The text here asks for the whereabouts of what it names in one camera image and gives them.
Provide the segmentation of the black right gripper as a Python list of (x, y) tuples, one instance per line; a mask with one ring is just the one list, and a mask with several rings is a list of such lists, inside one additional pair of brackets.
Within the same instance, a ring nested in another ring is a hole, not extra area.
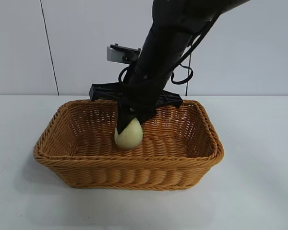
[(132, 61), (124, 68), (118, 76), (118, 82), (105, 84), (92, 84), (90, 88), (90, 99), (111, 100), (121, 103), (118, 105), (118, 119), (116, 129), (118, 134), (137, 118), (140, 124), (156, 116), (154, 109), (172, 105), (179, 108), (182, 105), (182, 98), (179, 94), (161, 89), (161, 79), (144, 80), (143, 82), (131, 84), (135, 76), (137, 62)]

